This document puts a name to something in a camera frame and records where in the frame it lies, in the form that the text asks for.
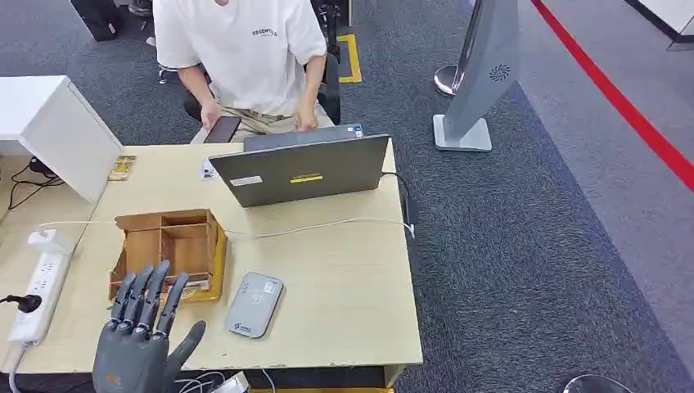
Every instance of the metal base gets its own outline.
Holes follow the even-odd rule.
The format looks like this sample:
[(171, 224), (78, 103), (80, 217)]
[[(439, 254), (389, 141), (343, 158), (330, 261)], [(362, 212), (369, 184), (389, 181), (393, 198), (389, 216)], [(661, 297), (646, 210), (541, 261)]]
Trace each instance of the metal base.
[(447, 141), (444, 136), (444, 115), (434, 115), (434, 142), (439, 150), (491, 151), (487, 120), (480, 118), (458, 141)]
[(434, 74), (434, 84), (436, 85), (436, 89), (439, 90), (439, 92), (450, 97), (455, 96), (457, 88), (453, 88), (453, 78), (455, 78), (456, 70), (457, 66), (447, 65), (445, 67), (439, 68), (436, 71), (436, 73)]
[(564, 393), (632, 393), (626, 386), (599, 375), (585, 374), (569, 381)]

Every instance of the floor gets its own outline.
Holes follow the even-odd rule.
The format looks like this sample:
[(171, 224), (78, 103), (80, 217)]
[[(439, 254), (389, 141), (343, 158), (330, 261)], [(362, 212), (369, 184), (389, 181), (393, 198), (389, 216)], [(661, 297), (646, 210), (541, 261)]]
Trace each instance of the floor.
[[(487, 115), (494, 150), (475, 154), (436, 151), (430, 123), (448, 105), (431, 76), (457, 60), (471, 7), (354, 0), (363, 83), (343, 86), (343, 121), (393, 135), (421, 203), (408, 246), (425, 363), (396, 390), (560, 391), (600, 373), (639, 392), (694, 391), (692, 193), (519, 3), (521, 75)], [(620, 0), (546, 4), (694, 157), (694, 52), (666, 52), (667, 38)], [(0, 42), (0, 75), (69, 75), (126, 144), (196, 132), (137, 29), (95, 43), (57, 0), (0, 2), (0, 18), (12, 38)], [(20, 385), (63, 391), (84, 378)]]

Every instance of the yellow tape on floor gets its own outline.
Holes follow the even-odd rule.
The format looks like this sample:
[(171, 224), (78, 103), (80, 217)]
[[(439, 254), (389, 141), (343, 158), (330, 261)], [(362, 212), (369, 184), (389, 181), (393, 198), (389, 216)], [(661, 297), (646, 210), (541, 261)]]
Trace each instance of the yellow tape on floor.
[(337, 38), (337, 41), (347, 43), (347, 52), (349, 52), (349, 66), (352, 69), (352, 75), (341, 76), (341, 84), (358, 84), (362, 81), (362, 69), (359, 67), (359, 54), (357, 53), (357, 39), (354, 34), (345, 34)]

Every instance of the person's arm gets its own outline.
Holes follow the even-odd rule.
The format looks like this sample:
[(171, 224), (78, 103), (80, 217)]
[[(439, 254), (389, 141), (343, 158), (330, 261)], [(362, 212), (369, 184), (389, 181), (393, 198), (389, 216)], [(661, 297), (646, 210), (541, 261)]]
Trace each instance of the person's arm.
[(200, 103), (202, 127), (210, 131), (214, 123), (217, 123), (217, 120), (222, 115), (222, 108), (214, 100), (214, 97), (212, 97), (202, 69), (198, 65), (179, 68), (178, 78), (181, 79), (183, 86), (185, 86)]
[(180, 15), (173, 5), (168, 0), (157, 0), (153, 5), (156, 60), (159, 64), (178, 71), (183, 85), (202, 106), (203, 127), (210, 130), (222, 110), (212, 98), (202, 69), (198, 66), (200, 57), (182, 27)]
[(306, 65), (306, 86), (296, 105), (296, 129), (318, 127), (316, 97), (325, 69), (327, 45), (310, 0), (286, 0), (291, 5), (286, 22), (289, 51), (302, 66)]
[(301, 94), (299, 105), (296, 107), (297, 124), (299, 131), (309, 131), (318, 127), (318, 119), (315, 115), (318, 89), (321, 87), (323, 71), (325, 70), (326, 55), (313, 56), (306, 63), (306, 87)]

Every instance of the white cable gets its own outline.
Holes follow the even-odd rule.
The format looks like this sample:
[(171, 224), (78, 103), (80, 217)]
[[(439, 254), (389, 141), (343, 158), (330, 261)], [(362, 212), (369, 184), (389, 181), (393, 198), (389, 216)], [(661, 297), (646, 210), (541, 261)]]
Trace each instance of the white cable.
[(17, 389), (17, 383), (15, 381), (16, 377), (16, 372), (17, 369), (20, 367), (20, 362), (21, 358), (24, 357), (24, 353), (26, 352), (26, 349), (29, 348), (29, 342), (24, 341), (21, 343), (20, 347), (20, 353), (17, 355), (17, 360), (15, 360), (14, 365), (12, 365), (12, 368), (10, 369), (10, 390), (12, 393), (21, 393), (19, 389)]
[(222, 383), (225, 383), (225, 381), (227, 381), (227, 377), (224, 376), (224, 374), (220, 373), (219, 371), (210, 371), (210, 372), (208, 372), (208, 373), (204, 373), (204, 374), (199, 375), (199, 376), (198, 376), (197, 378), (195, 378), (195, 379), (178, 379), (178, 380), (174, 381), (174, 382), (188, 382), (186, 385), (183, 385), (183, 387), (178, 391), (178, 393), (183, 393), (183, 391), (184, 391), (187, 387), (189, 387), (193, 382), (197, 382), (199, 385), (198, 385), (198, 386), (195, 386), (195, 387), (192, 388), (192, 389), (200, 388), (200, 392), (202, 393), (202, 385), (203, 385), (203, 383), (200, 382), (200, 379), (202, 379), (202, 378), (204, 378), (204, 377), (207, 377), (207, 376), (209, 376), (209, 375), (219, 375), (219, 376), (221, 376), (221, 377), (222, 377)]
[(200, 393), (203, 393), (203, 392), (202, 392), (202, 382), (200, 382), (200, 381), (198, 381), (198, 380), (196, 380), (196, 379), (186, 379), (186, 378), (183, 378), (183, 379), (177, 379), (176, 381), (173, 381), (173, 383), (183, 383), (183, 382), (188, 382), (188, 383), (187, 383), (184, 387), (182, 387), (181, 389), (179, 389), (179, 390), (178, 390), (178, 393), (181, 393), (181, 391), (182, 391), (183, 389), (185, 389), (186, 387), (188, 387), (188, 385), (192, 384), (193, 382), (197, 382), (197, 386), (195, 387), (195, 389), (200, 388)]
[(270, 381), (270, 386), (273, 389), (273, 393), (276, 393), (277, 391), (275, 391), (275, 382), (273, 382), (273, 379), (270, 377), (270, 374), (268, 374), (268, 372), (265, 371), (265, 368), (263, 368), (263, 374), (265, 374), (265, 377), (268, 379), (268, 381)]
[(39, 224), (36, 228), (47, 227), (56, 224), (115, 224), (115, 221), (54, 221), (52, 223)]
[(246, 233), (246, 232), (238, 232), (238, 231), (224, 231), (226, 233), (233, 233), (236, 235), (248, 235), (251, 237), (257, 237), (257, 238), (262, 238), (262, 237), (275, 237), (275, 236), (282, 236), (282, 235), (288, 235), (290, 233), (297, 233), (297, 232), (302, 232), (306, 231), (308, 229), (315, 229), (315, 228), (325, 228), (325, 227), (330, 227), (332, 225), (338, 225), (338, 224), (347, 224), (347, 223), (369, 223), (369, 222), (376, 222), (376, 223), (389, 223), (389, 224), (398, 224), (404, 226), (409, 232), (410, 235), (412, 235), (412, 238), (414, 238), (414, 225), (408, 225), (402, 221), (398, 221), (397, 219), (384, 219), (381, 217), (353, 217), (351, 219), (342, 219), (340, 221), (335, 221), (332, 223), (327, 223), (327, 224), (317, 224), (317, 225), (309, 225), (308, 227), (302, 227), (302, 228), (297, 228), (297, 229), (291, 229), (288, 231), (283, 231), (283, 232), (277, 232), (277, 233)]
[(197, 388), (200, 388), (200, 392), (202, 393), (203, 392), (203, 390), (202, 390), (203, 386), (212, 385), (213, 383), (214, 383), (214, 381), (202, 382), (199, 386), (192, 387), (192, 388), (187, 389), (185, 391), (180, 391), (179, 393), (190, 393), (191, 391), (194, 391)]
[[(335, 222), (327, 223), (327, 224), (310, 225), (308, 227), (291, 229), (289, 231), (278, 232), (278, 233), (248, 233), (248, 232), (239, 232), (239, 231), (224, 231), (224, 232), (233, 233), (236, 235), (246, 235), (246, 236), (251, 236), (251, 237), (262, 238), (262, 237), (275, 237), (275, 236), (288, 235), (290, 233), (302, 232), (302, 231), (306, 231), (308, 229), (325, 228), (325, 227), (330, 227), (332, 225), (338, 225), (338, 224), (369, 223), (369, 222), (371, 222), (371, 223), (373, 223), (373, 222), (391, 223), (391, 224), (402, 225), (410, 232), (410, 235), (412, 236), (412, 238), (414, 238), (414, 224), (406, 224), (402, 221), (398, 221), (397, 219), (384, 219), (382, 217), (353, 217), (351, 219), (342, 219), (340, 221), (335, 221)], [(52, 223), (39, 224), (37, 228), (47, 227), (49, 225), (57, 225), (57, 224), (115, 224), (115, 221), (54, 221)]]

